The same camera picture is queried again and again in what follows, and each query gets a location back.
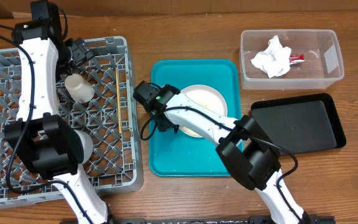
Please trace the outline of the cream white cup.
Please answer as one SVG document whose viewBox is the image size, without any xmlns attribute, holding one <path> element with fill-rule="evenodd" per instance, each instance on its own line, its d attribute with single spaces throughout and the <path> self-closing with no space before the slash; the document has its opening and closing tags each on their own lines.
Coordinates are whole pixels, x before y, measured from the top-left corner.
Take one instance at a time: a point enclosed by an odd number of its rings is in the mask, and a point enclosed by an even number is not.
<svg viewBox="0 0 358 224">
<path fill-rule="evenodd" d="M 77 73 L 66 77 L 65 88 L 76 103 L 87 103 L 94 97 L 92 85 Z"/>
</svg>

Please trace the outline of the white plate with food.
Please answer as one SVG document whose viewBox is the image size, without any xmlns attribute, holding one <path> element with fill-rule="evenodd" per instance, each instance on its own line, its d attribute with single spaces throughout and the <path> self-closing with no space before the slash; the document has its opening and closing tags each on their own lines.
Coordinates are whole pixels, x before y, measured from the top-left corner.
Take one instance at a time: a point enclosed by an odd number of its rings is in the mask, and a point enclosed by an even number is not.
<svg viewBox="0 0 358 224">
<path fill-rule="evenodd" d="M 224 97 L 214 88 L 207 85 L 192 85 L 181 90 L 195 103 L 217 113 L 227 116 L 227 104 Z"/>
</svg>

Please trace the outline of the grey ceramic bowl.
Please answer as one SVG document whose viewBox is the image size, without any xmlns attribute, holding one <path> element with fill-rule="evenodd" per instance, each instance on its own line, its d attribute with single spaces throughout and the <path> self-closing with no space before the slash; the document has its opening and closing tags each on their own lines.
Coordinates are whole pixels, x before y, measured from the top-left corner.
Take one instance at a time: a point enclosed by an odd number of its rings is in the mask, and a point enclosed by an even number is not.
<svg viewBox="0 0 358 224">
<path fill-rule="evenodd" d="M 75 130 L 75 133 L 79 136 L 83 146 L 83 162 L 86 163 L 93 153 L 93 141 L 89 134 L 84 131 Z"/>
</svg>

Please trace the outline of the white napkin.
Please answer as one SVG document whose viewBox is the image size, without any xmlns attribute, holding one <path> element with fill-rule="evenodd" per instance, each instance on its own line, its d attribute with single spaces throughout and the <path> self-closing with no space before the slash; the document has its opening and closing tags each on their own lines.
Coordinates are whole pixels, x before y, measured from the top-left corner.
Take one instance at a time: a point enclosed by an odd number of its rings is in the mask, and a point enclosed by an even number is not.
<svg viewBox="0 0 358 224">
<path fill-rule="evenodd" d="M 251 59 L 251 64 L 269 78 L 280 77 L 290 70 L 291 48 L 283 47 L 277 35 L 268 41 L 268 47 Z"/>
</svg>

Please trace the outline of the red snack wrapper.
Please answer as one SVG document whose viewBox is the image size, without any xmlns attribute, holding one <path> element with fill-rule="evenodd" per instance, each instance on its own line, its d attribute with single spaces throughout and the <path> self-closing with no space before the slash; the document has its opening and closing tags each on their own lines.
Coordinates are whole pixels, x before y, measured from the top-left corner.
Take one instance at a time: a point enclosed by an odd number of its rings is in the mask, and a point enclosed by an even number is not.
<svg viewBox="0 0 358 224">
<path fill-rule="evenodd" d="M 294 64 L 301 63 L 304 61 L 305 61 L 305 58 L 304 58 L 303 54 L 290 55 L 290 58 L 289 58 L 290 65 L 294 65 Z"/>
</svg>

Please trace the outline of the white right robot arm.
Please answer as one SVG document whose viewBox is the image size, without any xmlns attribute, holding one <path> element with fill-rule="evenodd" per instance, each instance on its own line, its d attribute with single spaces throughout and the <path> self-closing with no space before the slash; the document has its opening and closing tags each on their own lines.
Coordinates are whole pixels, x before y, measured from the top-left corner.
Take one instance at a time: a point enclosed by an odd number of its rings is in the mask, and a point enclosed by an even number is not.
<svg viewBox="0 0 358 224">
<path fill-rule="evenodd" d="M 293 157 L 293 153 L 273 144 L 255 119 L 217 114 L 171 85 L 142 81 L 133 97 L 149 114 L 154 131 L 177 132 L 183 126 L 213 143 L 230 176 L 246 189 L 258 192 L 274 223 L 310 223 L 309 215 L 295 202 L 284 182 L 296 171 L 298 162 L 282 172 L 280 154 Z"/>
</svg>

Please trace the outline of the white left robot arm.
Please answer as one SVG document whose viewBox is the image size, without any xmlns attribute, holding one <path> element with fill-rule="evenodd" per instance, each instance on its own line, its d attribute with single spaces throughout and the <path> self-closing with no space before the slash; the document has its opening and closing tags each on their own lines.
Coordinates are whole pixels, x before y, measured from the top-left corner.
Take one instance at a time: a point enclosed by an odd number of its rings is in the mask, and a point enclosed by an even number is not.
<svg viewBox="0 0 358 224">
<path fill-rule="evenodd" d="M 67 17 L 50 1 L 33 1 L 32 18 L 11 28 L 9 42 L 21 60 L 21 96 L 16 120 L 4 138 L 25 168 L 43 185 L 56 187 L 79 223 L 113 223 L 114 216 L 85 174 L 92 151 L 90 136 L 73 129 L 59 114 L 56 82 L 93 58 L 83 39 L 67 36 Z"/>
</svg>

